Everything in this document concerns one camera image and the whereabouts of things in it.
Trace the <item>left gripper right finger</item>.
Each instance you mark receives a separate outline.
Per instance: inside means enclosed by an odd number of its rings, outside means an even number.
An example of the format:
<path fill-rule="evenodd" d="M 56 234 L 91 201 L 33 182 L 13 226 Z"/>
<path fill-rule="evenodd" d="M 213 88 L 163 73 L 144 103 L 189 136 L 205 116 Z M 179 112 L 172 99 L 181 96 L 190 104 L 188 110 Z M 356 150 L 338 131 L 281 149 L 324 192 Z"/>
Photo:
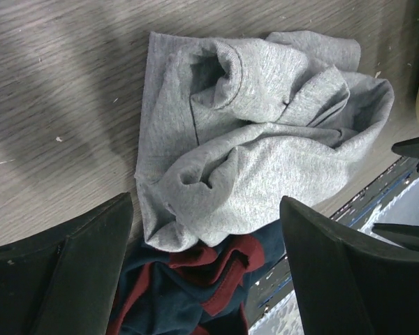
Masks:
<path fill-rule="evenodd" d="M 419 226 L 368 236 L 290 197 L 280 219 L 306 334 L 419 334 Z"/>

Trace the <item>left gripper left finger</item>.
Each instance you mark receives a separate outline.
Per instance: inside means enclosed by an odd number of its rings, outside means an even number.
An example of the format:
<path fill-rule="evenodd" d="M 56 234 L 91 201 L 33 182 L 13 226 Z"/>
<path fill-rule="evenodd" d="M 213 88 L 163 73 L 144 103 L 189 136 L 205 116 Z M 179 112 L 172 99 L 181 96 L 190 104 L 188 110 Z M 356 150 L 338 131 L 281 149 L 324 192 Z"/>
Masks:
<path fill-rule="evenodd" d="M 132 222 L 121 193 L 0 246 L 0 334 L 104 334 Z"/>

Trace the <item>grey shirt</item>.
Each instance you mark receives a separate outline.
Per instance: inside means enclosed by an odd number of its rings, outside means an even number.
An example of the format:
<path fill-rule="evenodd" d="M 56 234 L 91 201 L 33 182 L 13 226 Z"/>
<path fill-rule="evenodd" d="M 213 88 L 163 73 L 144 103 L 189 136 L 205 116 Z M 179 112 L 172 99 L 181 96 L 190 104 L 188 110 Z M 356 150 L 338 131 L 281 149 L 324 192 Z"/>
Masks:
<path fill-rule="evenodd" d="M 314 206 L 352 180 L 395 99 L 360 45 L 312 31 L 149 36 L 135 183 L 145 242 L 180 252 Z"/>

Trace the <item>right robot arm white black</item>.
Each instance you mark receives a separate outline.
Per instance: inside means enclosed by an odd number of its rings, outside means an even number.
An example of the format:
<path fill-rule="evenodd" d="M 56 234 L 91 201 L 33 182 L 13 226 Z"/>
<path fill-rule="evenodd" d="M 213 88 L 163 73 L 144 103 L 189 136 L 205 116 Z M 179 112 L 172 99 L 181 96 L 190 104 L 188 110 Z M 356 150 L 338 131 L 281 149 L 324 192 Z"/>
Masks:
<path fill-rule="evenodd" d="M 391 151 L 394 154 L 419 160 L 419 137 L 394 143 Z"/>

